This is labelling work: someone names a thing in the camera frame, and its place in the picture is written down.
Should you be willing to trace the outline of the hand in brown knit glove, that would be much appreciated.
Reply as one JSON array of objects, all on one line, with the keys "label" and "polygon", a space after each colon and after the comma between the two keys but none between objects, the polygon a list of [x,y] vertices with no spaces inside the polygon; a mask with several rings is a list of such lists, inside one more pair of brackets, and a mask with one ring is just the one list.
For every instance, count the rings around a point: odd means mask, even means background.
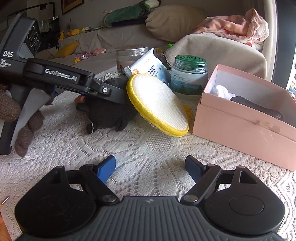
[{"label": "hand in brown knit glove", "polygon": [[12,84],[1,92],[1,155],[9,155],[19,131],[50,100],[44,90]]}]

